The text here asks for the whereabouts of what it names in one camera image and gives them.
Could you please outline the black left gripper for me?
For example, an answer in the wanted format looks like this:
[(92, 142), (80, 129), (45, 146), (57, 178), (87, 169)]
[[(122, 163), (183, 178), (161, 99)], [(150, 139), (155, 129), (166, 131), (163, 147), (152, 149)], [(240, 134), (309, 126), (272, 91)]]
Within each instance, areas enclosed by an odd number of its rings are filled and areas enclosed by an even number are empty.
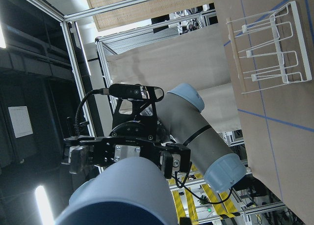
[[(127, 121), (113, 128), (108, 137), (95, 138), (80, 135), (63, 140), (63, 157), (68, 158), (70, 174), (78, 174), (84, 169), (110, 166), (129, 157), (144, 157), (156, 165), (161, 156), (161, 171), (166, 179), (175, 172), (190, 171), (191, 150), (179, 143), (167, 143), (160, 148), (157, 141), (157, 121)], [(98, 142), (98, 166), (93, 162), (94, 144)]]

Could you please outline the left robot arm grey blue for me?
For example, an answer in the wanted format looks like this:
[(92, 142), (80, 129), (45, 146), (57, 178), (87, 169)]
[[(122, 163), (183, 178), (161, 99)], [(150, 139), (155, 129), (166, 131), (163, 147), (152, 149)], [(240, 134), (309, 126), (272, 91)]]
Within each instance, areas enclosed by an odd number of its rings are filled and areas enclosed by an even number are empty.
[(64, 140), (69, 148), (70, 173), (95, 165), (108, 167), (129, 157), (143, 157), (156, 164), (170, 179), (189, 173), (195, 165), (217, 193), (233, 187), (246, 174), (238, 155), (224, 143), (202, 117), (204, 102), (189, 84), (164, 92), (156, 86), (112, 84), (92, 95), (117, 99), (112, 130), (107, 137), (76, 134)]

